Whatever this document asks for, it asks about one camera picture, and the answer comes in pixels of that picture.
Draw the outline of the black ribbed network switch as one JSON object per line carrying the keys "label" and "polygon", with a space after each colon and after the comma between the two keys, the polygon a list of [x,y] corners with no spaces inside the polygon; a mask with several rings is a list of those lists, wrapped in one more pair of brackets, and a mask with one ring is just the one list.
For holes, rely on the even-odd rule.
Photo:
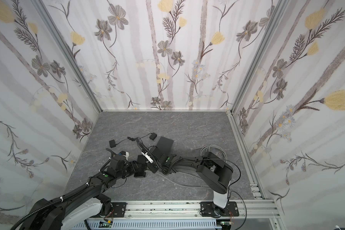
{"label": "black ribbed network switch", "polygon": [[146,177],[146,158],[143,155],[139,155],[136,161],[136,171],[134,173],[135,178]]}

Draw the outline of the black power adapter with plug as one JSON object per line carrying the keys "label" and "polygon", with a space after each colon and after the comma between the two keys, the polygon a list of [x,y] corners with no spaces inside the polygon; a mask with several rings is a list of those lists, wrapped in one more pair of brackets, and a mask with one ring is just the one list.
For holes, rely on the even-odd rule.
{"label": "black power adapter with plug", "polygon": [[122,142],[127,141],[127,140],[131,141],[131,140],[133,140],[133,139],[130,138],[130,137],[127,137],[126,139],[123,139],[123,140],[121,140],[121,141],[119,141],[119,142],[117,142],[116,140],[110,140],[110,141],[109,141],[109,147],[110,147],[111,149],[112,149],[112,148],[115,148],[117,145],[119,145],[119,144],[121,144]]}

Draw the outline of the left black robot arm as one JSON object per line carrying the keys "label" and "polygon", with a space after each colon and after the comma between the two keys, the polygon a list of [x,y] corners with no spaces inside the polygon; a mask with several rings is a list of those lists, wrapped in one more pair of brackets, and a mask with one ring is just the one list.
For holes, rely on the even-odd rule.
{"label": "left black robot arm", "polygon": [[127,179],[138,171],[145,170],[146,161],[128,161],[126,155],[115,154],[111,149],[108,151],[111,152],[108,161],[84,185],[50,201],[37,201],[31,211],[11,229],[60,230],[65,218],[92,198],[100,201],[101,208],[110,213],[110,201],[102,193],[114,186],[117,180]]}

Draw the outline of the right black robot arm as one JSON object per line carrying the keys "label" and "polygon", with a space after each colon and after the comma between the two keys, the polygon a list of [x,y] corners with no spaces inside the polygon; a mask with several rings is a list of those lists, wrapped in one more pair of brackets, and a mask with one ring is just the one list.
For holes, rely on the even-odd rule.
{"label": "right black robot arm", "polygon": [[226,216],[229,211],[229,189],[233,184],[234,172],[226,160],[210,151],[198,157],[162,154],[157,147],[152,148],[152,153],[148,153],[145,158],[148,169],[153,173],[161,172],[164,175],[170,175],[177,172],[195,172],[207,187],[213,190],[211,208],[202,210],[201,215],[213,218]]}

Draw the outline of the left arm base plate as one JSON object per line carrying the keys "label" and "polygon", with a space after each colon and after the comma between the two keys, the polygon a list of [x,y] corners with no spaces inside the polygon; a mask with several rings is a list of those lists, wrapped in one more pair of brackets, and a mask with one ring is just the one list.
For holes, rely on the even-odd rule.
{"label": "left arm base plate", "polygon": [[106,205],[105,217],[106,218],[123,218],[126,212],[126,202],[113,202]]}

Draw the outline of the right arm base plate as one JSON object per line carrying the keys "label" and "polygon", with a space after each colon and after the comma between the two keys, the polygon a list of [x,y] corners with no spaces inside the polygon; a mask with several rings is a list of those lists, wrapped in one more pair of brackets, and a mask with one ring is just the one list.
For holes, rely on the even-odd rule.
{"label": "right arm base plate", "polygon": [[200,215],[202,217],[229,218],[238,217],[239,210],[236,202],[229,201],[226,208],[222,209],[214,205],[212,201],[200,202]]}

